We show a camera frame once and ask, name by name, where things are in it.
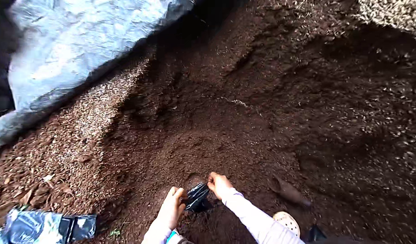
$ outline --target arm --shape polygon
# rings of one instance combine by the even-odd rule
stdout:
[[[255,207],[224,175],[211,173],[208,187],[243,223],[258,244],[303,244],[300,238]]]
[[[152,222],[141,244],[164,244],[169,238],[172,230],[162,225],[157,219]]]
[[[247,227],[259,244],[302,244],[303,241],[283,225],[255,207],[243,195],[230,188],[230,193],[222,202]]]
[[[182,215],[185,204],[181,203],[181,197],[187,194],[182,188],[172,187],[164,200],[157,218],[152,222],[146,232],[142,244],[165,244],[172,230],[178,225],[178,219]]]

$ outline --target white sleeve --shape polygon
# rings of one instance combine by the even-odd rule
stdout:
[[[235,188],[230,189],[222,202],[240,218],[258,244],[304,244],[299,237],[255,207]]]
[[[165,244],[171,233],[171,229],[155,219],[151,226],[149,226],[141,244]]]

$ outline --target compost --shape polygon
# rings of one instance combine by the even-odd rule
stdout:
[[[35,208],[97,213],[91,243],[140,243],[171,186],[216,171],[266,213],[289,212],[303,239],[317,224],[327,236],[416,243],[416,37],[362,24],[357,9],[205,1],[1,152],[0,215],[34,186]],[[273,174],[311,207],[273,192]],[[255,243],[207,199],[180,234]]]

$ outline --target white crocs shoe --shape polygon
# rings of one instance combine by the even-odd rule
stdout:
[[[297,221],[289,213],[277,212],[273,219],[292,231],[297,237],[300,237],[300,226],[298,226]]]

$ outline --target hand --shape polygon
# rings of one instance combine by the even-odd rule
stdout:
[[[208,187],[221,201],[221,199],[226,196],[229,189],[233,186],[226,178],[226,176],[219,175],[216,172],[211,172],[211,174],[208,176]]]
[[[183,188],[172,187],[164,199],[156,221],[164,223],[169,229],[174,230],[178,226],[178,220],[181,217],[185,204],[181,204],[181,197],[186,197],[187,193]]]

